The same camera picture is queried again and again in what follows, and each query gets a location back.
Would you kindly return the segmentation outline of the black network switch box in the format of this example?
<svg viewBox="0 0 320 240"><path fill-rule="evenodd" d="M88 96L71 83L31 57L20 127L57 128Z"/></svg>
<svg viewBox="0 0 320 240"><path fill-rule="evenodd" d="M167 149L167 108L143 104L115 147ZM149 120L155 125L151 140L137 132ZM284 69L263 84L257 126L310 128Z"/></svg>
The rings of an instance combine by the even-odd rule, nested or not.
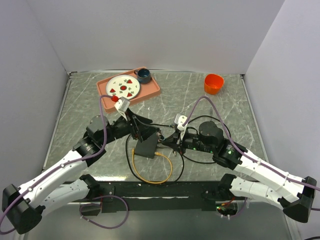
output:
<svg viewBox="0 0 320 240"><path fill-rule="evenodd" d="M134 154L140 157L153 159L158 145L158 136L156 134L151 135L144 141L137 141Z"/></svg>

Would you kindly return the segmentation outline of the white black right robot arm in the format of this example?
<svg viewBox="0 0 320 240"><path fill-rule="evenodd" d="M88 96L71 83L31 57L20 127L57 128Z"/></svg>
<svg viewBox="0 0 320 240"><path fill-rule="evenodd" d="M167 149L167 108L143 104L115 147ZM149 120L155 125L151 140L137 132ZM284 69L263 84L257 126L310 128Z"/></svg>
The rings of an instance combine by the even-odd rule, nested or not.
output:
<svg viewBox="0 0 320 240"><path fill-rule="evenodd" d="M310 176L292 175L262 160L242 145L225 138L223 130L214 122L201 123L197 133L190 133L178 125L162 144L180 154L186 149L210 153L218 165L254 179L249 181L225 174L218 187L223 199L235 196L265 202L297 222L308 222L317 181Z"/></svg>

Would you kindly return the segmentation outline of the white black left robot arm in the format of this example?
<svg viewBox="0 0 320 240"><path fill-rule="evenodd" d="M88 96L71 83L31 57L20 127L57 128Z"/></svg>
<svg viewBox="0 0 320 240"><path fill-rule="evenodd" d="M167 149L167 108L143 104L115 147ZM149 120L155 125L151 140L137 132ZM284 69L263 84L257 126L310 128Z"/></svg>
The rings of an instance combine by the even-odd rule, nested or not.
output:
<svg viewBox="0 0 320 240"><path fill-rule="evenodd" d="M104 115L92 118L83 137L61 160L32 180L20 186L10 184L3 190L1 219L8 218L13 230L23 235L38 225L45 214L70 202L94 201L99 188L91 175L82 176L65 187L62 184L99 160L108 143L127 135L143 142L159 132L152 123L151 119L130 110L113 123Z"/></svg>

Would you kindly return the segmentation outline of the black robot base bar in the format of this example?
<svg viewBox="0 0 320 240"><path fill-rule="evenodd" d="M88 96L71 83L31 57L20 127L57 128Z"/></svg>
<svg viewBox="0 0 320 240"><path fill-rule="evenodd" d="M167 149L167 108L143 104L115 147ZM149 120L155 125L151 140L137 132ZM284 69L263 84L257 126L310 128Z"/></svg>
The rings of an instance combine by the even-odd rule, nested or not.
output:
<svg viewBox="0 0 320 240"><path fill-rule="evenodd" d="M103 213L118 211L201 210L215 211L216 203L243 200L219 181L177 181L164 185L138 181L99 181L90 197L75 203L102 202Z"/></svg>

